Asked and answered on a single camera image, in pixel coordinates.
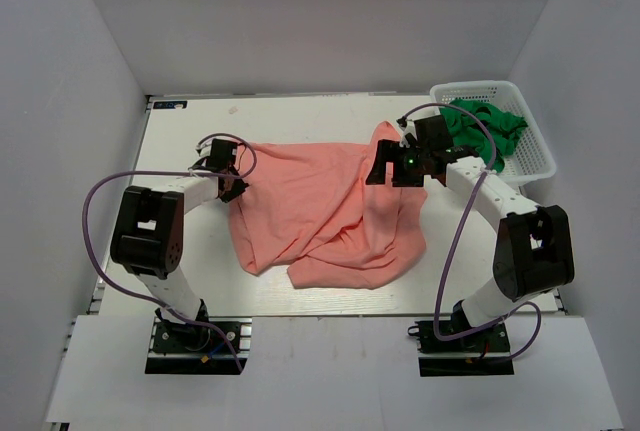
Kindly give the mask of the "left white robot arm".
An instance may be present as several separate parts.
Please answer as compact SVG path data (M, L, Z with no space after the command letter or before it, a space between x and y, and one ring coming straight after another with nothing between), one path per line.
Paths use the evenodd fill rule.
M249 187L240 169L242 154L253 152L248 143L215 134L196 151L194 165L166 183L125 189L110 245L111 260L145 286L159 317L172 323L208 320L181 269L185 216L214 200L229 203Z

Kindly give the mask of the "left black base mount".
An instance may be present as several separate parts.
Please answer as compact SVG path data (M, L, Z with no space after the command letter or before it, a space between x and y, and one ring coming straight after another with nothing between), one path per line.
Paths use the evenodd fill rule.
M232 345L241 367L249 357L252 319L212 320ZM156 318L151 331L145 364L147 375L238 376L242 372L224 339L204 329L187 336L178 323Z

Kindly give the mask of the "white plastic basket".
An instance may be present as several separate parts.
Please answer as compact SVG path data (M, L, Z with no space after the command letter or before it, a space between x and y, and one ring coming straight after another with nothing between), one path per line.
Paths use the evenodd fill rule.
M522 117L527 128L521 135L514 153L505 158L502 179L512 186L552 177L556 163L543 135L518 87L509 81L481 80L438 84L430 90L431 99L450 103L454 99L482 101L503 112Z

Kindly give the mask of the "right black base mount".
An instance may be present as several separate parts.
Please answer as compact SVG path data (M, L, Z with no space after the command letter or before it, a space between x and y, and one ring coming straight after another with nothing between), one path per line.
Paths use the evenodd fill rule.
M481 377L511 376L511 346L506 326L454 341L438 340L433 321L416 321L407 335L417 341L418 365L421 377Z

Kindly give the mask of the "pink t-shirt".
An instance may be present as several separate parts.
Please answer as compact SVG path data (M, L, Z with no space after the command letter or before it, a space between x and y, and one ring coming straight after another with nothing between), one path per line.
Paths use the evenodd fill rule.
M377 289L405 274L427 249L427 192L365 183L378 141L398 138L383 121L367 144L254 144L257 157L240 160L248 187L229 206L241 268L284 265L296 289Z

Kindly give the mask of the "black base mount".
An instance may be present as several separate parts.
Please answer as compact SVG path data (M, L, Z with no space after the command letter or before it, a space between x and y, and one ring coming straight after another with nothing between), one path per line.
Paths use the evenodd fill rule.
M252 319L212 320L232 345L241 367L249 357ZM187 336L178 323L156 318L151 331L145 364L147 375L238 376L242 372L224 339L204 329Z
M421 377L481 377L511 376L511 346L506 326L454 341L438 340L433 321L416 321L407 335L417 341L418 365Z

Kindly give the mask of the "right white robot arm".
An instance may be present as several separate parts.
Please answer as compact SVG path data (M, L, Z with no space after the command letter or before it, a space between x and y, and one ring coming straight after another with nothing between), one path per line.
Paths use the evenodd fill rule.
M466 199L496 233L491 278L453 308L453 341L497 325L524 303L575 278L567 213L522 196L486 167L469 146L457 146L443 117L419 119L401 141L381 139L366 182L418 187L435 178Z

